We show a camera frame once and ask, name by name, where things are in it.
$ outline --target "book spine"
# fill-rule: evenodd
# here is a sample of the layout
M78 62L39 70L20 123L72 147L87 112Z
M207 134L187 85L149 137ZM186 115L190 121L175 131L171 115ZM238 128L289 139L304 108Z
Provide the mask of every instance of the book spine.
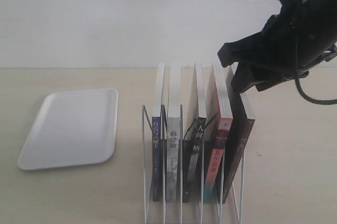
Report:
M152 200L153 201L159 201L160 197L160 185L161 185L160 135L161 135L161 118L152 117Z
M166 201L176 202L180 118L167 118Z
M204 184L204 202L210 202L212 198L213 187L217 172L219 170L221 159L224 153L229 130L233 119L222 119L219 128L215 131L214 145L209 159L205 184Z
M191 153L189 164L187 166L187 177L183 184L183 202L188 202L190 190L195 176L195 169L198 162L201 143L205 132L206 118L198 118L194 132L192 133L192 148L188 152Z
M236 153L232 162L232 165L229 168L228 176L225 178L224 184L223 184L223 193L222 193L222 203L226 202L226 199L228 197L228 194L230 192L232 182L234 180L237 168L239 167L239 163L241 161L241 157L243 155L245 146L247 144L249 135L252 131L254 120L249 120L245 123L244 129L242 132L242 136L238 142Z

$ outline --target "book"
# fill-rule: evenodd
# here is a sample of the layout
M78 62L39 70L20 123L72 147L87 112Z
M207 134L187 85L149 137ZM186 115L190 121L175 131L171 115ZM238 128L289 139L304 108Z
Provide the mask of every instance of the book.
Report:
M179 142L181 133L180 118L180 65L170 66L167 108L167 146L166 146L166 201L176 202L177 175L179 163Z
M221 65L213 64L207 89L206 104L207 122L205 137L208 144L205 183L204 183L204 202L210 202L217 172L220 167L225 144L233 121L233 115L227 93L226 83Z
M152 109L152 200L159 201L161 194L161 108L163 98L165 64L157 67Z
M226 77L227 89L233 113L233 123L225 149L222 203L226 202L237 168L255 122L254 112L246 93L235 93L231 86L235 70L235 65L233 67L230 66ZM220 193L220 173L217 177L217 186L218 192Z
M187 111L187 130L183 141L183 202L189 201L195 177L196 165L206 124L206 103L202 67L194 65L189 107Z

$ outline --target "beige tabletop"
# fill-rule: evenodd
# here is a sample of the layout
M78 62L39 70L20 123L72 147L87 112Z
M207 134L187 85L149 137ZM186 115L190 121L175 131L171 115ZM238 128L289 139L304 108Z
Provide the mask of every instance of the beige tabletop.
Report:
M207 81L209 70L204 72ZM192 74L182 70L185 107ZM0 223L142 223L141 107L151 113L155 76L155 69L0 70ZM335 69L317 68L302 83L316 98L333 98L336 79ZM35 172L18 168L48 94L106 87L120 95L109 161ZM337 106L308 103L293 82L247 94L256 123L246 147L243 223L336 223ZM230 223L226 217L223 223Z

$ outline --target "white plastic tray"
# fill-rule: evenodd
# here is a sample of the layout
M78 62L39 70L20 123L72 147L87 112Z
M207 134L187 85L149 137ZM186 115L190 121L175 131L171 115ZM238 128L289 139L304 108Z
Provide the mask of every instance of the white plastic tray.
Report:
M117 106L115 89L65 91L47 96L18 166L36 170L108 160L115 148Z

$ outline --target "metal book holder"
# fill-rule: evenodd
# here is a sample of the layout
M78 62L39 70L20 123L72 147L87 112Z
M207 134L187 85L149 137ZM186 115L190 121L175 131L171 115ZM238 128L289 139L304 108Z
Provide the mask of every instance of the metal book holder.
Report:
M228 196L225 204L222 204L224 169L221 171L220 192L214 185L212 201L204 203L204 160L205 160L205 139L202 139L202 147L200 150L201 162L196 170L196 176L191 189L192 194L188 203L183 203L183 106L180 105L180 139L179 139L179 168L178 168L178 197L176 202L166 202L166 111L165 106L161 109L161 147L162 147L162 198L159 201L152 200L152 126L147 114L145 105L142 107L142 137L144 151L144 224L222 224L222 223L242 223L242 206L243 206L243 184L244 184L244 154L241 159L241 179L240 179L240 202L236 199L234 185L232 183L232 192L234 203L235 218L229 222L227 214L223 216L223 206L230 201ZM222 156L222 167L224 167L225 152Z

